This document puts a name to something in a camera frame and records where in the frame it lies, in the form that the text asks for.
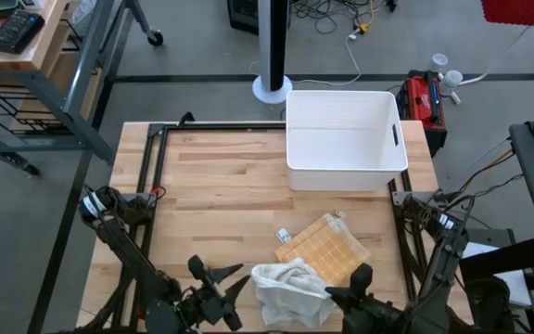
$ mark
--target white tube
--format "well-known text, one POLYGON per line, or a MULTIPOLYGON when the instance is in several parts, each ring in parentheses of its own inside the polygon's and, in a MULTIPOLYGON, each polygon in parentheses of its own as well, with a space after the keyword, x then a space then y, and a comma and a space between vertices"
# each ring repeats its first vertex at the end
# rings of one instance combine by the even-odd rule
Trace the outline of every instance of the white tube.
POLYGON ((496 59, 494 60, 494 62, 489 65, 487 68, 486 68, 486 71, 483 72, 483 74, 479 75, 478 77, 476 78, 473 78, 473 79, 469 79, 469 80, 465 80, 463 82, 461 82, 461 85, 465 85, 465 84, 473 84, 473 83, 476 83, 478 81, 482 81, 485 77, 488 76, 488 74, 490 74, 490 72, 496 67, 498 66, 498 64, 500 64, 500 62, 502 62, 502 59, 504 58, 504 56, 506 56, 506 54, 508 53, 508 51, 510 51, 510 49, 516 44, 516 42, 518 42, 518 40, 525 34, 525 32, 527 32, 528 28, 530 28, 530 26, 527 26, 525 27, 525 29, 522 30, 522 32, 520 32, 518 34, 518 36, 516 36, 516 38, 512 41, 512 43, 510 43, 510 45, 508 45, 508 47, 506 47, 506 49, 504 51, 502 51, 502 54, 496 59))

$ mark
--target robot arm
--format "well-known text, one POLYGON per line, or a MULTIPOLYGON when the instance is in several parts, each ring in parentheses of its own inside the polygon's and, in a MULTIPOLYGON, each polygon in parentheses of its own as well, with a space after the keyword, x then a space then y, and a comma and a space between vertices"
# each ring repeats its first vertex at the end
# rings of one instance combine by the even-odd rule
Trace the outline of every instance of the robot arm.
POLYGON ((351 275, 349 288, 326 288, 343 311, 344 334, 444 334, 449 330, 446 304, 468 242, 464 223, 412 196, 403 202, 402 214, 436 240, 417 300, 400 311, 373 294, 366 295, 373 270, 363 263, 351 275))
POLYGON ((83 222, 96 231, 133 278, 142 283, 143 309, 149 333, 185 333, 203 321, 215 325, 222 318, 232 331, 242 327, 235 311, 235 300, 249 276, 234 283, 224 296, 217 290, 217 284, 242 268, 243 264, 206 270, 198 256, 191 257, 189 271, 203 284, 199 289, 187 289, 191 292, 185 297, 178 281, 157 270, 125 230, 122 217, 134 219, 128 222, 129 225, 149 218, 146 214, 149 208, 147 200, 135 197, 128 201, 117 190, 106 186, 96 193, 88 191, 80 208, 83 222))

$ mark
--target black speaker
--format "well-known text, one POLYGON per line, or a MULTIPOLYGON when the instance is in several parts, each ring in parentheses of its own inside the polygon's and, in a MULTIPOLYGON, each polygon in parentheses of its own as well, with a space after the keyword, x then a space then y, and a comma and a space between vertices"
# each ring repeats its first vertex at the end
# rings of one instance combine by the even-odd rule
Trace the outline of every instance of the black speaker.
POLYGON ((228 17, 234 29, 259 34, 258 0, 228 0, 228 17))

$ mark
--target wire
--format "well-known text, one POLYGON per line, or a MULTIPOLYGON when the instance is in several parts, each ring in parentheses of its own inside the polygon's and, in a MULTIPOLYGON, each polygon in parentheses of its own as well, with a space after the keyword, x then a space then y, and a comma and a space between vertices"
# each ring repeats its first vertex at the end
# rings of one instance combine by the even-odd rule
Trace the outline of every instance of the wire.
POLYGON ((403 87, 403 84, 395 84, 394 86, 390 86, 389 88, 385 89, 385 91, 390 92, 391 90, 400 87, 403 87))
POLYGON ((254 71, 252 71, 252 66, 257 64, 257 63, 260 63, 260 61, 259 60, 255 60, 255 61, 251 62, 250 65, 248 65, 248 71, 250 72, 250 74, 260 75, 258 73, 255 73, 254 71))
MULTIPOLYGON (((94 312, 90 312, 86 309, 84 309, 83 307, 80 306, 80 310, 86 312, 87 314, 89 315, 93 315, 93 316, 97 316, 97 314, 95 314, 94 312)), ((109 324, 110 325, 110 319, 107 319, 107 321, 105 321, 105 323, 109 324)))
POLYGON ((492 146, 490 149, 488 149, 487 151, 485 151, 484 153, 482 153, 479 157, 477 157, 473 162, 469 163, 469 165, 467 165, 463 171, 461 172, 461 174, 459 175, 459 178, 461 176, 463 176, 463 174, 465 174, 469 168, 471 168, 474 164, 476 164, 478 161, 480 161, 481 159, 483 159, 483 157, 487 156, 490 152, 492 152, 492 150, 494 150, 495 148, 497 148, 498 146, 500 146, 501 144, 505 143, 506 140, 508 140, 508 137, 506 137, 503 141, 501 141, 500 143, 492 146))
POLYGON ((319 80, 301 80, 301 81, 292 82, 292 83, 294 83, 294 84, 314 83, 314 84, 328 84, 328 85, 332 85, 332 86, 344 86, 344 85, 348 85, 348 84, 353 84, 358 79, 360 79, 360 77, 362 76, 362 73, 360 72, 360 68, 358 67, 358 63, 356 62, 356 59, 353 57, 353 53, 351 52, 350 45, 348 44, 348 41, 350 40, 350 36, 351 36, 351 34, 348 35, 345 38, 345 47, 348 49, 348 52, 350 53, 350 57, 351 57, 351 62, 353 62, 353 66, 356 68, 356 71, 358 72, 358 75, 355 78, 351 79, 350 81, 348 81, 346 83, 329 83, 329 82, 319 81, 319 80))
POLYGON ((466 293, 466 291, 464 290, 464 284, 463 284, 463 281, 461 281, 461 278, 459 278, 456 274, 454 274, 454 279, 456 279, 456 281, 461 286, 461 289, 463 289, 463 291, 466 293))
POLYGON ((163 186, 158 186, 158 187, 151 189, 149 193, 150 193, 150 198, 151 198, 151 194, 156 194, 156 199, 154 199, 152 202, 147 204, 149 207, 152 207, 156 205, 156 203, 158 203, 158 201, 161 200, 166 195, 166 188, 163 186))
MULTIPOLYGON (((460 211, 456 211, 456 210, 452 210, 451 212, 453 213, 459 213, 461 215, 465 215, 465 212, 460 212, 460 211)), ((493 227, 491 227, 489 224, 483 222, 482 220, 480 220, 479 218, 476 218, 473 214, 469 214, 469 219, 473 219, 474 221, 484 225, 487 229, 493 229, 493 227)))
POLYGON ((500 157, 498 157, 498 159, 496 159, 495 161, 492 161, 490 162, 487 166, 485 166, 484 168, 480 169, 479 171, 475 172, 473 175, 471 175, 471 177, 469 177, 469 179, 461 186, 461 188, 459 189, 459 192, 460 193, 463 193, 467 190, 467 188, 471 185, 471 182, 473 181, 473 179, 478 176, 479 174, 487 171, 488 169, 492 168, 492 167, 495 167, 505 161, 507 161, 508 159, 512 158, 515 154, 512 152, 512 150, 507 150, 506 152, 504 152, 500 157))
POLYGON ((360 25, 360 17, 369 14, 371 18, 366 23, 369 27, 374 22, 374 13, 387 2, 387 0, 381 0, 378 5, 374 6, 374 1, 368 0, 364 3, 349 0, 318 0, 312 3, 309 0, 298 1, 292 4, 294 9, 292 14, 295 14, 299 19, 314 19, 314 29, 320 34, 329 34, 337 29, 338 24, 333 17, 339 15, 351 19, 353 24, 360 25), (360 8, 364 6, 369 6, 369 10, 361 11, 360 8), (323 20, 330 22, 333 27, 329 30, 321 29, 323 20))
POLYGON ((509 178, 508 180, 506 180, 506 182, 502 183, 502 184, 499 184, 499 185, 496 185, 496 186, 491 186, 490 188, 488 188, 487 190, 483 190, 483 191, 478 191, 477 193, 475 193, 473 196, 476 197, 476 198, 479 198, 479 197, 482 197, 482 196, 486 196, 488 195, 490 192, 496 190, 497 188, 499 187, 502 187, 502 186, 506 186, 508 185, 509 183, 511 183, 512 181, 515 181, 515 180, 519 180, 523 178, 523 174, 520 173, 520 174, 517 174, 511 178, 509 178))
POLYGON ((505 151, 500 157, 498 157, 496 160, 490 162, 487 166, 483 167, 482 169, 480 169, 479 171, 475 172, 473 175, 471 175, 466 181, 465 183, 459 188, 459 190, 457 191, 453 191, 453 192, 450 192, 450 193, 445 193, 445 194, 440 194, 440 195, 436 195, 438 193, 435 193, 432 198, 435 199, 436 201, 443 201, 443 200, 447 200, 448 202, 451 202, 453 201, 454 199, 458 198, 459 196, 463 195, 463 193, 469 188, 469 186, 471 186, 471 184, 473 183, 473 179, 475 179, 479 174, 487 171, 488 169, 492 168, 492 167, 495 167, 507 160, 509 160, 510 158, 512 158, 515 154, 513 153, 513 151, 510 149, 510 150, 507 150, 505 151))

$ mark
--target white pole base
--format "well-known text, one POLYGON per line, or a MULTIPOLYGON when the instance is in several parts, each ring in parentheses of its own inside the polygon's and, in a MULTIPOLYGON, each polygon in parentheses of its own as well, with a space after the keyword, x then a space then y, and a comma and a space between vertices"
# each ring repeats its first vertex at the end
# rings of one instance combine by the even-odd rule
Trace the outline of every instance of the white pole base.
POLYGON ((260 102, 266 104, 280 104, 286 102, 287 93, 291 91, 292 82, 286 76, 284 76, 284 85, 274 92, 269 92, 263 89, 260 76, 258 76, 252 83, 253 94, 260 102))

